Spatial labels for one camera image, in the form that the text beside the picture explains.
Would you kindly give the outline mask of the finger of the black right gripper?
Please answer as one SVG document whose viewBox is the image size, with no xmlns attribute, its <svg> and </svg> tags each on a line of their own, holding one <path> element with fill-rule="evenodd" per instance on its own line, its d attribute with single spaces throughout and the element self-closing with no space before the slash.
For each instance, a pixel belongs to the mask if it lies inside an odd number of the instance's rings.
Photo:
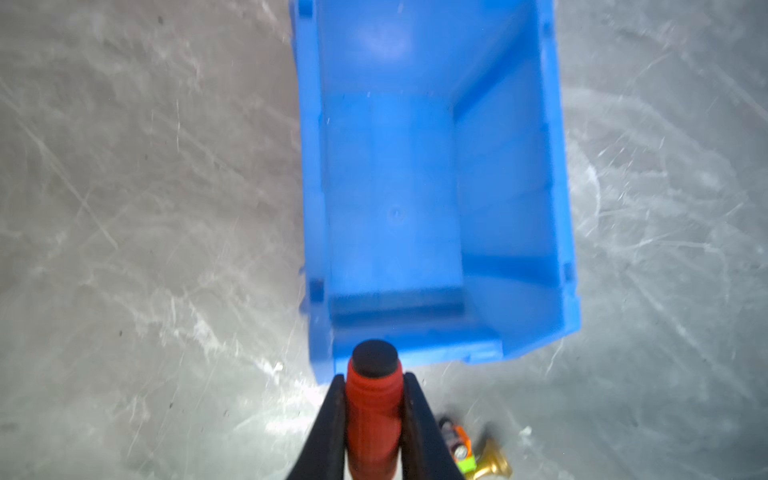
<svg viewBox="0 0 768 480">
<path fill-rule="evenodd" d="M 419 381 L 404 374 L 401 438 L 402 478 L 405 480 L 463 480 L 442 438 Z"/>
</svg>

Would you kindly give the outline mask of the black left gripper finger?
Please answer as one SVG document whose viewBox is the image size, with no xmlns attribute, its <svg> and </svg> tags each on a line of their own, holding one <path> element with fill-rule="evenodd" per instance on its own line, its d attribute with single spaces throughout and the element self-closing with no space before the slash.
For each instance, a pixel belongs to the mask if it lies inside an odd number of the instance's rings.
<svg viewBox="0 0 768 480">
<path fill-rule="evenodd" d="M 346 395 L 336 375 L 287 480 L 342 480 L 346 450 Z"/>
</svg>

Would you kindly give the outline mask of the red handled screwdriver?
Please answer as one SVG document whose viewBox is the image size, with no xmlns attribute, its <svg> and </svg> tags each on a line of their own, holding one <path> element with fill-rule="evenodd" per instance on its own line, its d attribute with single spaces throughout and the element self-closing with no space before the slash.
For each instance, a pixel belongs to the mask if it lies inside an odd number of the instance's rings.
<svg viewBox="0 0 768 480">
<path fill-rule="evenodd" d="M 391 479 L 402 433 L 404 378 L 398 352 L 383 340 L 357 345 L 346 376 L 346 446 L 354 479 Z"/>
</svg>

